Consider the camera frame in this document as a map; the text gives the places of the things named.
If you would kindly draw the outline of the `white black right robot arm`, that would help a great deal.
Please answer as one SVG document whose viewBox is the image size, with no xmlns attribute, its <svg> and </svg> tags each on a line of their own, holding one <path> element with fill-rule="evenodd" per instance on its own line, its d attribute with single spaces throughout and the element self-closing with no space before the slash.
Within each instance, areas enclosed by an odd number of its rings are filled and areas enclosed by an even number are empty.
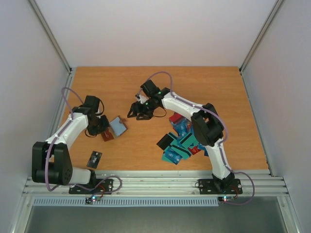
<svg viewBox="0 0 311 233">
<path fill-rule="evenodd" d="M 146 81 L 140 89 L 146 96 L 136 94 L 137 101 L 132 103 L 127 117 L 149 120 L 155 116 L 154 110 L 158 107 L 185 117 L 192 123 L 196 140 L 207 150 L 216 190 L 223 193 L 230 189 L 235 175 L 227 164 L 223 146 L 227 139 L 223 131 L 227 131 L 227 128 L 214 106 L 210 103 L 201 105 L 191 102 L 166 87 L 159 89 L 152 80 Z"/>
</svg>

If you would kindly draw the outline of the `red VIP card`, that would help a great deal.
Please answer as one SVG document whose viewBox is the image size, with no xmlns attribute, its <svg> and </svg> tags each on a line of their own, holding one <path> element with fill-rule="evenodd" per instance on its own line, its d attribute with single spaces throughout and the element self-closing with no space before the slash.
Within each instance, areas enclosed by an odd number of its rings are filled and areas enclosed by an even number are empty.
<svg viewBox="0 0 311 233">
<path fill-rule="evenodd" d="M 104 142 L 114 140 L 114 136 L 109 130 L 106 130 L 103 133 L 101 133 L 101 136 Z"/>
</svg>

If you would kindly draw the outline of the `brown leather card holder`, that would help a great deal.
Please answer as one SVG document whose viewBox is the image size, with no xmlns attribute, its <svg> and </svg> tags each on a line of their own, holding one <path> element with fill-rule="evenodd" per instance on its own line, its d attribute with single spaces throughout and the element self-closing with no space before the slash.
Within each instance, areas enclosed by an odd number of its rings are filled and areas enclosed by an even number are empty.
<svg viewBox="0 0 311 233">
<path fill-rule="evenodd" d="M 125 122 L 126 120 L 120 116 L 117 116 L 109 122 L 109 127 L 107 130 L 113 134 L 114 139 L 117 139 L 127 131 L 128 127 L 126 126 Z"/>
</svg>

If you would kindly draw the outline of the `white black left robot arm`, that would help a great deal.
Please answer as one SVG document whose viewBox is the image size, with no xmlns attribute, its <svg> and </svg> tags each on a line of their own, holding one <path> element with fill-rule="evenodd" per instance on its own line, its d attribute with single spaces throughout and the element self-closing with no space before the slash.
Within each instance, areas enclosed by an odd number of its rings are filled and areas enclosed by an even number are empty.
<svg viewBox="0 0 311 233">
<path fill-rule="evenodd" d="M 86 96 L 85 101 L 70 110 L 65 123 L 51 137 L 35 142 L 32 147 L 32 180 L 43 183 L 52 192 L 61 185 L 80 184 L 86 193 L 97 190 L 94 171 L 72 165 L 69 150 L 81 132 L 90 136 L 103 133 L 109 121 L 100 110 L 103 102 L 96 96 Z"/>
</svg>

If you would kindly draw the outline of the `blue VIP chip card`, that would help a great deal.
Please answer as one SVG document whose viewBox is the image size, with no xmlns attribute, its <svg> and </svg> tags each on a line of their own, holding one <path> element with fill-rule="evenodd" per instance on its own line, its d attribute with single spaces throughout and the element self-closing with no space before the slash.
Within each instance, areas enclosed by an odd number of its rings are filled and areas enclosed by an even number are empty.
<svg viewBox="0 0 311 233">
<path fill-rule="evenodd" d="M 172 149 L 167 149 L 163 152 L 162 160 L 177 165 L 182 160 L 182 156 Z"/>
</svg>

